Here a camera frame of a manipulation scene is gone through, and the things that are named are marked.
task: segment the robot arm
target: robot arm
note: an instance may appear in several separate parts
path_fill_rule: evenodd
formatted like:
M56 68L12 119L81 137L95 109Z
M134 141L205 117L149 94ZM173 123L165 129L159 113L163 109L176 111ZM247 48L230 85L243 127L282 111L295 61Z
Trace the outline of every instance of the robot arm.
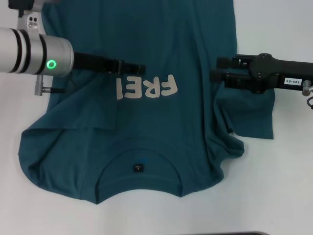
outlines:
M304 96L313 92L313 63L277 60L263 53L258 56L235 55L232 60L218 58L217 68L246 71L244 74L221 70L211 72L212 82L224 81L228 88L249 90L255 94L273 88L302 91Z
M34 12L41 12L45 2L59 0L9 0L9 8L19 11L17 29L0 28L0 72L37 75L35 95L63 90L43 86L43 76L66 76L72 69L108 72L118 75L144 74L144 65L103 58L73 51L71 43L39 33Z

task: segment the white table surface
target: white table surface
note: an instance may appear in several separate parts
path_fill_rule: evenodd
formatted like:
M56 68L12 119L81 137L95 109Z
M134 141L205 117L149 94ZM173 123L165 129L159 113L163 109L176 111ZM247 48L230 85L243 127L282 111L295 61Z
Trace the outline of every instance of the white table surface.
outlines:
M235 0L239 53L313 62L312 9L312 0ZM5 0L0 20L17 25ZM22 173L21 132L48 103L34 84L35 76L0 74L1 235L313 234L313 111L301 92L276 90L275 140L240 138L246 153L223 163L225 179L213 188L183 198L134 190L94 205L44 191Z

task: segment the white letter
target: white letter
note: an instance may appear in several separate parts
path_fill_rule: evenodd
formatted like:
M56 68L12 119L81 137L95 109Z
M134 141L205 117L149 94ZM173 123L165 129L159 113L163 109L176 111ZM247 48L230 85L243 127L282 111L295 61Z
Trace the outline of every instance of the white letter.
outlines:
M116 79L116 97L117 97L117 100L123 98L122 79L121 78Z
M138 99L142 97L141 77L127 77L127 81L135 82L135 84L126 85L126 89L134 90L135 93L125 93L125 97L129 99Z
M158 77L153 79L153 83L149 81L143 81L143 84L148 87L146 90L146 96L149 98L158 98L160 97L160 80Z
M163 96L168 96L168 95L174 94L178 91L174 76L168 75L167 79L168 79L168 82L162 82L162 87L164 87L164 88L170 87L170 89L162 91L161 94Z

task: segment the green led light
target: green led light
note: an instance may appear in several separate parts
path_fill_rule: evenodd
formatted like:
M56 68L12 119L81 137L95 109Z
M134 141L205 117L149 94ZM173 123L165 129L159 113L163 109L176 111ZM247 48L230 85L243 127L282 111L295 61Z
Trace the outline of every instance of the green led light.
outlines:
M57 62L55 62L55 60L49 60L47 62L47 68L52 70L57 66Z

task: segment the teal t-shirt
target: teal t-shirt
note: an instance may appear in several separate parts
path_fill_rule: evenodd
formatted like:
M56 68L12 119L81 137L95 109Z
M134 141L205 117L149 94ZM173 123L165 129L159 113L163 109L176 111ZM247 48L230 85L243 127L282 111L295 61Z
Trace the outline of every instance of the teal t-shirt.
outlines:
M93 203L132 189L184 196L220 182L221 162L243 154L230 132L273 138L274 91L209 81L217 57L237 52L232 0L65 0L45 5L43 22L74 51L146 74L53 79L66 92L51 95L19 151L37 186Z

